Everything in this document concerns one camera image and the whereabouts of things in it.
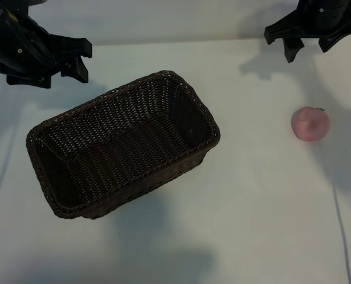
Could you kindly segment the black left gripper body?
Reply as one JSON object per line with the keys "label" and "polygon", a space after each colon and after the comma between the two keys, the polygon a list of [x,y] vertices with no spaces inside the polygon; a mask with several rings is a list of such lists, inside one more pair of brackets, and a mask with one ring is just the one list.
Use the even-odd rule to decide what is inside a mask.
{"label": "black left gripper body", "polygon": [[86,38],[48,33],[28,15],[40,1],[0,1],[0,74],[9,85],[49,89],[51,77],[75,57],[92,57]]}

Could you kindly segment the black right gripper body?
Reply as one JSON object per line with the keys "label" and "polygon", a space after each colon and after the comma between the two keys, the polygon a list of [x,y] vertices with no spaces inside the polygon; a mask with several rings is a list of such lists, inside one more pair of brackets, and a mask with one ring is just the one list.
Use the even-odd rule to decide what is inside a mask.
{"label": "black right gripper body", "polygon": [[351,1],[299,1],[294,11],[265,28],[269,45],[279,38],[317,38],[323,52],[349,34]]}

